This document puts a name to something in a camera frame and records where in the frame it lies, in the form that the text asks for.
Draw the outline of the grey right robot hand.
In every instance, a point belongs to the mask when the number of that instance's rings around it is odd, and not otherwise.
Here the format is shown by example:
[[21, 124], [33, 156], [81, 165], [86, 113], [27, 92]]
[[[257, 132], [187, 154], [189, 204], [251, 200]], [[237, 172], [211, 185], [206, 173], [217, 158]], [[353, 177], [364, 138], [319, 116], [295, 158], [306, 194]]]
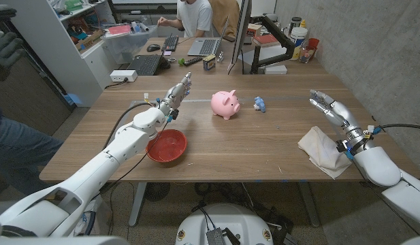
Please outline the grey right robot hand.
[[345, 138], [336, 141], [338, 152], [349, 152], [355, 156], [357, 153], [376, 147], [371, 139], [365, 138], [365, 131], [361, 129], [351, 111], [343, 103], [316, 90], [310, 90], [309, 101], [324, 113], [331, 124], [341, 127], [344, 131]]

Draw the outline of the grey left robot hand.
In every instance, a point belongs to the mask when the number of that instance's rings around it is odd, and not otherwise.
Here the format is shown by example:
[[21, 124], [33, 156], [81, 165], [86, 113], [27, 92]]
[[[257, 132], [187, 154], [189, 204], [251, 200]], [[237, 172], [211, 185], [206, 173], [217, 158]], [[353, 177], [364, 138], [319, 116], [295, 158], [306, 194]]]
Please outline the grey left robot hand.
[[171, 87], [161, 100], [159, 109], [168, 116], [173, 110], [180, 107], [182, 100], [190, 93], [191, 86], [191, 72], [188, 72], [185, 77], [177, 85]]

